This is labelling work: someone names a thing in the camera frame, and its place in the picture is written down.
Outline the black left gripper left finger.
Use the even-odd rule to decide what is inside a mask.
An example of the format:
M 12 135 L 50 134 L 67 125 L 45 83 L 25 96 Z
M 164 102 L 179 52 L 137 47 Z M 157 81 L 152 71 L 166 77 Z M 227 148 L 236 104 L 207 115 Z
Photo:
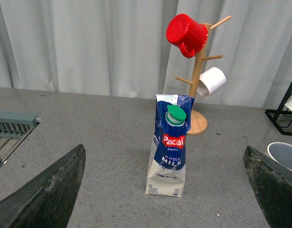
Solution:
M 24 186 L 0 201 L 0 228 L 65 228 L 85 170 L 77 145 Z

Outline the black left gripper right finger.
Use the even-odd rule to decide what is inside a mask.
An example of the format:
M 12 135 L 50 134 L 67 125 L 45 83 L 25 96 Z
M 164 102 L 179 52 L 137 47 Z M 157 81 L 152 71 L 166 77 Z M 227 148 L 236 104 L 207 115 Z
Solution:
M 252 146 L 247 146 L 243 163 L 269 227 L 292 228 L 292 171 Z

